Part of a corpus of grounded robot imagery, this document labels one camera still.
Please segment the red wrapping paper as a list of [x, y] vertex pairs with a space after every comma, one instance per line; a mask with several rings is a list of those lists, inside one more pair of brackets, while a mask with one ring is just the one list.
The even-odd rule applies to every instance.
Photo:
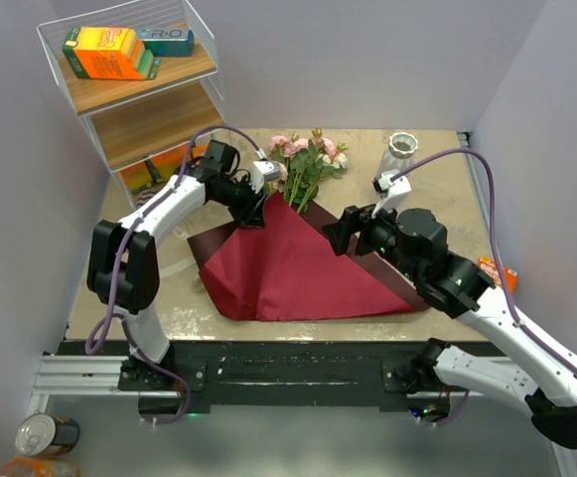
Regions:
[[342, 320], [415, 313], [428, 306], [375, 253], [335, 255], [322, 233], [333, 215], [316, 203], [299, 215], [278, 196], [265, 226], [234, 222], [189, 238], [200, 279], [217, 311], [235, 321]]

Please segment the pink flower bunch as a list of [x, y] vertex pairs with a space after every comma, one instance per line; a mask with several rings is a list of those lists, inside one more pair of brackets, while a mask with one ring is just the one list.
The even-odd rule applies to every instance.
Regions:
[[313, 129], [310, 137], [274, 135], [268, 157], [279, 163], [280, 175], [268, 189], [278, 191], [298, 214], [305, 213], [324, 181], [345, 175], [347, 150], [344, 142], [335, 144], [320, 128]]

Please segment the white printed ribbon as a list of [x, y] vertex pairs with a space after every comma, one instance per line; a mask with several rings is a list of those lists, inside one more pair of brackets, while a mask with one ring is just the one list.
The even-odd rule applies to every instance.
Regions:
[[182, 226], [175, 226], [173, 231], [164, 238], [158, 249], [161, 279], [198, 280], [199, 268], [188, 242], [190, 237], [189, 232]]

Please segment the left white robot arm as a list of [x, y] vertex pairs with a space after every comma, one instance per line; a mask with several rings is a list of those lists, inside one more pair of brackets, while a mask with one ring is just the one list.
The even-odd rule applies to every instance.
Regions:
[[280, 178], [281, 168], [260, 152], [238, 178], [239, 159], [236, 148], [213, 140], [203, 155], [186, 159], [141, 207], [117, 222], [100, 221], [95, 226], [86, 286], [107, 312], [87, 338], [88, 354], [101, 349], [112, 319], [119, 318], [132, 354], [144, 362], [142, 380], [154, 390], [174, 382], [176, 366], [165, 359], [170, 341], [155, 308], [160, 287], [158, 248], [183, 219], [210, 202], [225, 206], [241, 226], [263, 227], [264, 189]]

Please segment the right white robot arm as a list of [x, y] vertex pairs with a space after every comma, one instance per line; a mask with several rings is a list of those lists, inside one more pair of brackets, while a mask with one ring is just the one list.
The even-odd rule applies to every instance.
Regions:
[[448, 232], [426, 209], [346, 208], [322, 228], [335, 254], [375, 252], [409, 279], [431, 308], [476, 330], [510, 366], [431, 339], [398, 372], [409, 393], [441, 384], [495, 398], [526, 413], [543, 436], [577, 449], [577, 355], [517, 311], [474, 262], [452, 251]]

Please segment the white ribbed vase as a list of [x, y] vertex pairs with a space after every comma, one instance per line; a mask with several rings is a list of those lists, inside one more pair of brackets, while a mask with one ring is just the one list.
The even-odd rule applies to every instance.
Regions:
[[388, 137], [376, 175], [392, 170], [402, 171], [410, 167], [418, 146], [418, 140], [413, 134], [404, 131], [394, 132]]

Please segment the orange green box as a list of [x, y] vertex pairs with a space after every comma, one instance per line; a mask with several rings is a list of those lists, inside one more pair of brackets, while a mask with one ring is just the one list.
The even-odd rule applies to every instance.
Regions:
[[155, 184], [165, 183], [175, 174], [188, 148], [188, 145], [180, 145], [145, 161], [145, 165]]

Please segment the purple wavy cloth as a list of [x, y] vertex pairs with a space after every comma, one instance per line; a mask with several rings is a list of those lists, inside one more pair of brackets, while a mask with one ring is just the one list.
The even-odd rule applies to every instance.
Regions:
[[134, 204], [136, 208], [140, 208], [148, 203], [155, 195], [157, 191], [154, 189], [145, 190], [134, 197]]

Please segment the orange box lower shelf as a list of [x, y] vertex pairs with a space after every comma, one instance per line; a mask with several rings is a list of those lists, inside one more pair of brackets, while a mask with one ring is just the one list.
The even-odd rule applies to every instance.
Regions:
[[122, 169], [120, 176], [132, 195], [138, 195], [153, 186], [153, 178], [144, 162]]

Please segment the teal box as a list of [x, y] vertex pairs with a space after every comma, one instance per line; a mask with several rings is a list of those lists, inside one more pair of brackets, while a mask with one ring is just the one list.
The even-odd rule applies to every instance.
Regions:
[[187, 27], [141, 28], [136, 34], [155, 57], [187, 58], [193, 53], [195, 37]]

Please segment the orange sponge pack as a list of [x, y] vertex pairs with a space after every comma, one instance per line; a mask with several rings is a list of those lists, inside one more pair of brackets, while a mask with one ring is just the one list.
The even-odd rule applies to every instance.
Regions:
[[125, 27], [74, 27], [62, 51], [81, 80], [154, 80], [161, 64]]

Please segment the metal tin can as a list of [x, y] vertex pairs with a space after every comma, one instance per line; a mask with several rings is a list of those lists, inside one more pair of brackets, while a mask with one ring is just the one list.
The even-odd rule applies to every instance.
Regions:
[[19, 425], [15, 449], [27, 457], [54, 457], [71, 452], [79, 437], [80, 427], [74, 419], [36, 413]]

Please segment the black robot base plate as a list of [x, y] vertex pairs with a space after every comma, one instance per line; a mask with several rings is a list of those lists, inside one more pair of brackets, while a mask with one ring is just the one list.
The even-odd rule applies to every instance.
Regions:
[[420, 342], [175, 341], [156, 369], [131, 357], [125, 341], [106, 342], [117, 384], [139, 392], [142, 416], [209, 413], [217, 406], [372, 407], [440, 421], [458, 407], [459, 389], [413, 377]]

